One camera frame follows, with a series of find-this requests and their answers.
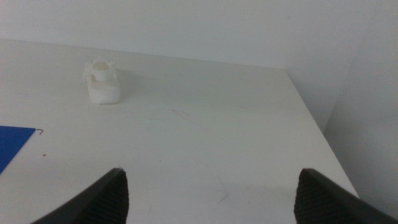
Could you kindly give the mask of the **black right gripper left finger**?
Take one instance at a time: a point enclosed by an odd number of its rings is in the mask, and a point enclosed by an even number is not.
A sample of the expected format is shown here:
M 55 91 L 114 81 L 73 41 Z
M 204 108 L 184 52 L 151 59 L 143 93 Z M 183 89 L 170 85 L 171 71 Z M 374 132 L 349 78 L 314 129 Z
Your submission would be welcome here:
M 126 172 L 113 168 L 71 200 L 36 223 L 120 223 L 129 211 Z

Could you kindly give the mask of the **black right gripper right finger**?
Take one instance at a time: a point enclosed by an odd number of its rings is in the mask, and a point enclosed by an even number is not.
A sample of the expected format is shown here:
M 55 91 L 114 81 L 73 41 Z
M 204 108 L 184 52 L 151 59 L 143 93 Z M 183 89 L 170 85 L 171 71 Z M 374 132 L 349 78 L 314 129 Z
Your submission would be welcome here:
M 298 178 L 294 215 L 299 224 L 397 224 L 397 219 L 309 168 Z

